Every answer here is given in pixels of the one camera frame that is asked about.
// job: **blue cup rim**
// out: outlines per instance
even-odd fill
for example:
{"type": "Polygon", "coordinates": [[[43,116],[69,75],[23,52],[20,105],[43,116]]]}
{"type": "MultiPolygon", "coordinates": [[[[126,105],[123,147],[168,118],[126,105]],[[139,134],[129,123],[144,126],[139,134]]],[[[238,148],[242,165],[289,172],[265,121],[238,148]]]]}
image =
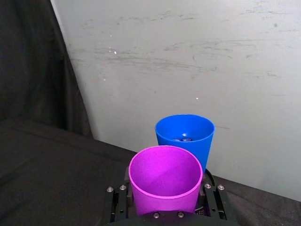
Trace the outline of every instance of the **blue cup rim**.
{"type": "Polygon", "coordinates": [[[168,116],[166,116],[166,117],[160,119],[160,120],[156,123],[156,125],[155,125],[155,131],[156,131],[156,134],[157,134],[158,136],[160,136],[161,138],[165,139],[165,140],[172,141],[172,142],[183,143],[182,141],[171,140],[171,139],[169,139],[169,138],[166,138],[166,137],[162,136],[162,135],[158,132],[158,130],[157,130],[157,125],[158,125],[159,122],[161,122],[162,120],[164,120],[164,119],[166,119],[166,118],[173,117],[173,116],[179,116],[179,115],[193,115],[193,116],[197,116],[197,117],[200,117],[200,118],[203,118],[203,119],[208,120],[208,121],[213,125],[212,133],[210,133],[207,137],[204,137],[204,138],[198,139],[198,140],[192,140],[192,141],[189,141],[189,143],[192,143],[192,142],[198,142],[198,141],[201,141],[201,140],[205,140],[205,139],[207,139],[208,137],[212,136],[212,134],[214,134],[215,126],[214,126],[213,122],[212,122],[210,119],[208,119],[208,118],[206,118],[206,117],[203,117],[203,116],[201,116],[201,115],[198,115],[198,114],[172,114],[172,115],[168,115],[168,116]]]}

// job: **blue cup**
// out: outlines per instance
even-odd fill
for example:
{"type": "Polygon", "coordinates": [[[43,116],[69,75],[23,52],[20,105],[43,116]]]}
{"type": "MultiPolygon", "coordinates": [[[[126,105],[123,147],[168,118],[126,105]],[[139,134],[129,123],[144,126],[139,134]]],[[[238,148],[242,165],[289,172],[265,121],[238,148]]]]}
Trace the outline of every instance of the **blue cup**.
{"type": "Polygon", "coordinates": [[[195,114],[167,116],[155,126],[159,145],[172,145],[193,153],[201,163],[203,172],[210,152],[214,124],[195,114]]]}

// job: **purple cup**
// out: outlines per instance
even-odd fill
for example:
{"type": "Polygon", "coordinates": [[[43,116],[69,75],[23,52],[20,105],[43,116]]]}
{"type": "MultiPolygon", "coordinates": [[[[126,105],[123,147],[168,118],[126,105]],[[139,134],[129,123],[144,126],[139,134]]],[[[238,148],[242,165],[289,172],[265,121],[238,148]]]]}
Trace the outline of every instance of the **purple cup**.
{"type": "Polygon", "coordinates": [[[168,145],[138,152],[128,173],[137,214],[160,210],[194,212],[203,171],[187,150],[168,145]]]}

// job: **black mount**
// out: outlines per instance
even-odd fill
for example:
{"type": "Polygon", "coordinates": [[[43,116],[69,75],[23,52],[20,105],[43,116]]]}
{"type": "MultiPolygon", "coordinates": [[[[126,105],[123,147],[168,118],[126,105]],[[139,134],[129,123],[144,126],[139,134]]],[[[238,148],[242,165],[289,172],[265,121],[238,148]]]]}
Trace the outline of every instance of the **black mount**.
{"type": "Polygon", "coordinates": [[[126,169],[124,184],[106,190],[99,226],[239,226],[230,206],[226,189],[215,185],[208,170],[202,179],[195,213],[155,211],[137,216],[132,188],[126,169]]]}

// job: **white wall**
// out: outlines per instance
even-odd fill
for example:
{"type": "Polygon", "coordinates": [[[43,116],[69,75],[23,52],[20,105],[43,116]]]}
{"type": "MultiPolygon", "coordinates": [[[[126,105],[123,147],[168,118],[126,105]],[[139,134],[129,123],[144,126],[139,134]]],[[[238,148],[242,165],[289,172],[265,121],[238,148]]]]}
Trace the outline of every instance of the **white wall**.
{"type": "Polygon", "coordinates": [[[212,173],[301,201],[298,0],[53,0],[96,139],[139,151],[196,113],[212,173]]]}

